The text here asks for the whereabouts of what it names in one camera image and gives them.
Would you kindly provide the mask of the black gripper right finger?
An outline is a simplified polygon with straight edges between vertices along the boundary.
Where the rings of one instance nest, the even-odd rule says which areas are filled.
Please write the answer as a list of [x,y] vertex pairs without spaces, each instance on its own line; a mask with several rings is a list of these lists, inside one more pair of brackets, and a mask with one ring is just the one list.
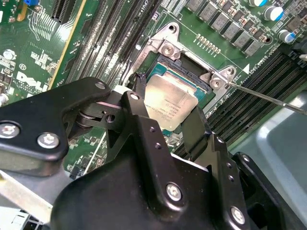
[[221,230],[293,230],[295,214],[243,153],[232,155],[195,107],[181,124],[186,153],[209,171],[210,215]]

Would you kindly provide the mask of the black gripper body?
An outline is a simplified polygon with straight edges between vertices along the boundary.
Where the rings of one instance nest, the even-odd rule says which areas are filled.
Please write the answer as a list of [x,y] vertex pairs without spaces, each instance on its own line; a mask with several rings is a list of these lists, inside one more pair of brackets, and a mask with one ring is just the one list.
[[71,182],[56,199],[53,230],[228,230],[211,194],[210,174],[195,163],[173,158],[183,180],[188,208],[165,220],[151,210],[139,164],[121,156]]

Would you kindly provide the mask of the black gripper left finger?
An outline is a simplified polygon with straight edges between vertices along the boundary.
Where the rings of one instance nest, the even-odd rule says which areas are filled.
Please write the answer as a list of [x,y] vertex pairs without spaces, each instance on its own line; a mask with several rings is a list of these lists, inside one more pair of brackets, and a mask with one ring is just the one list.
[[68,141],[93,127],[107,132],[108,160],[120,152],[141,164],[147,202],[160,216],[179,216],[187,208],[184,192],[172,198],[168,186],[182,181],[157,121],[133,91],[113,103],[110,88],[88,77],[11,103],[0,110],[0,168],[30,176],[52,176],[69,150]]

